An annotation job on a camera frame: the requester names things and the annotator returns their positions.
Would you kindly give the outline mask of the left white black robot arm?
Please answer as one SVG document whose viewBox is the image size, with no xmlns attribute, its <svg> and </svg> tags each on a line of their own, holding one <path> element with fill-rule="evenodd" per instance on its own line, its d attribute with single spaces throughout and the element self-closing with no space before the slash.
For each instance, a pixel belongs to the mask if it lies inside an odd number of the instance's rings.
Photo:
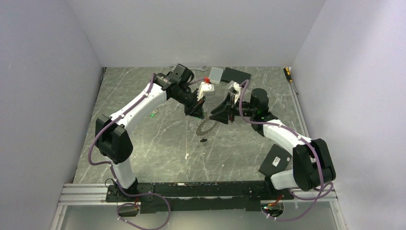
<svg viewBox="0 0 406 230">
<path fill-rule="evenodd" d="M 214 87 L 199 80 L 198 89 L 192 91 L 193 79 L 194 73 L 182 64 L 167 74 L 154 73 L 143 91 L 126 106 L 110 116 L 97 118 L 95 138 L 89 151 L 97 147 L 106 158 L 105 163 L 109 164 L 114 180 L 120 185 L 118 194 L 123 200 L 132 201 L 138 193 L 138 181 L 130 163 L 134 149 L 130 133 L 136 126 L 169 99 L 182 104 L 186 116 L 204 119 L 204 94 L 213 91 Z"/>
</svg>

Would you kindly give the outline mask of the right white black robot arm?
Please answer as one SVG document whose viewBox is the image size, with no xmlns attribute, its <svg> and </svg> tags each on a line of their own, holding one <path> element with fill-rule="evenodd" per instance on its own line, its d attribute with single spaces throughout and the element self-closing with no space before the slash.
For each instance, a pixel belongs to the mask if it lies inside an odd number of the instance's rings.
<svg viewBox="0 0 406 230">
<path fill-rule="evenodd" d="M 267 173 L 270 182 L 264 185 L 264 194 L 277 198 L 283 189 L 300 188 L 309 191 L 335 180 L 336 172 L 326 142 L 304 137 L 287 127 L 269 110 L 267 92 L 255 88 L 249 101 L 235 99 L 236 90 L 211 111 L 210 119 L 228 124 L 236 116 L 251 124 L 254 131 L 269 138 L 282 149 L 281 156 L 274 155 L 269 165 L 274 172 Z"/>
</svg>

